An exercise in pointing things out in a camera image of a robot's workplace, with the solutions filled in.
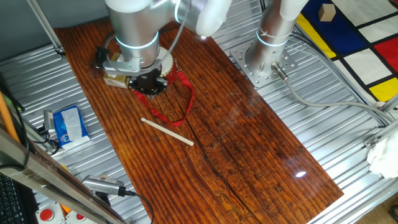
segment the silver cylinder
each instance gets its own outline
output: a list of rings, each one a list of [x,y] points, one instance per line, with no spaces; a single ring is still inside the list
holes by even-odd
[[[273,0],[263,12],[254,42],[245,55],[246,63],[255,75],[273,72],[271,65],[281,61],[282,51],[295,24],[295,19],[287,21],[280,15],[281,2]]]
[[[106,6],[125,61],[140,58],[151,66],[159,54],[158,30],[174,19],[169,1],[156,1],[138,12],[123,13]]]

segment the cable connector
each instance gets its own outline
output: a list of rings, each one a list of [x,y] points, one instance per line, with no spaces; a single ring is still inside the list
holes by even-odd
[[[285,73],[285,71],[283,71],[283,69],[279,66],[278,63],[276,63],[276,62],[272,63],[271,68],[273,71],[278,73],[280,79],[282,79],[283,82],[289,78],[287,76],[287,74]]]
[[[137,193],[135,193],[135,192],[132,192],[132,191],[130,191],[130,190],[126,190],[126,187],[119,187],[119,190],[118,190],[118,196],[122,196],[122,197],[124,197],[124,196],[137,196]]]

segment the metal mounting plate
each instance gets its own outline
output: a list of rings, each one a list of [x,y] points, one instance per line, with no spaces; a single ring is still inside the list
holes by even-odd
[[[243,72],[247,75],[253,85],[255,87],[262,87],[272,82],[273,80],[278,79],[279,76],[276,74],[276,72],[268,74],[265,72],[255,73],[253,71],[250,71],[248,65],[246,64],[245,56],[246,52],[253,44],[253,41],[254,40],[251,40],[241,45],[238,45],[232,48],[229,53],[235,59],[239,67],[242,68]],[[286,74],[290,74],[297,69],[296,62],[292,59],[292,57],[289,55],[289,53],[287,53],[286,50],[282,52],[282,61],[280,63],[280,66],[282,67],[283,71],[286,72]]]

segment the white cloth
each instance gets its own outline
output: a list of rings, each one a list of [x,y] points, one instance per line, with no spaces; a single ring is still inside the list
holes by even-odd
[[[368,153],[369,170],[385,178],[398,177],[398,129]]]
[[[63,122],[67,128],[67,133],[70,141],[80,140],[81,136],[81,123],[79,111],[77,108],[72,108],[61,112]]]

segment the red string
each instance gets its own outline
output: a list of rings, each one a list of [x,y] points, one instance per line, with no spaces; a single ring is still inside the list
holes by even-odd
[[[134,90],[134,94],[138,97],[138,99],[141,101],[141,103],[142,103],[144,106],[148,107],[148,108],[150,109],[150,111],[151,111],[157,118],[159,118],[159,119],[161,119],[162,121],[165,121],[166,123],[171,124],[172,126],[175,126],[175,127],[180,126],[180,125],[185,121],[185,119],[187,118],[188,113],[189,113],[189,111],[191,110],[191,107],[192,107],[193,95],[194,95],[194,93],[195,93],[195,91],[193,90],[193,87],[192,87],[191,83],[190,83],[189,80],[186,78],[186,76],[185,76],[185,74],[184,74],[184,72],[183,72],[182,70],[177,72],[177,76],[178,76],[178,79],[180,79],[182,85],[188,87],[188,88],[191,90],[191,100],[189,101],[189,105],[188,105],[187,112],[185,113],[185,116],[184,116],[180,121],[170,122],[164,115],[162,115],[161,113],[159,113],[159,111],[157,111],[157,110],[154,109],[154,108],[150,108],[150,107],[149,107],[149,104],[148,104],[148,102],[147,102],[147,100],[146,100],[146,97],[145,97],[143,94],[141,94],[140,92]]]

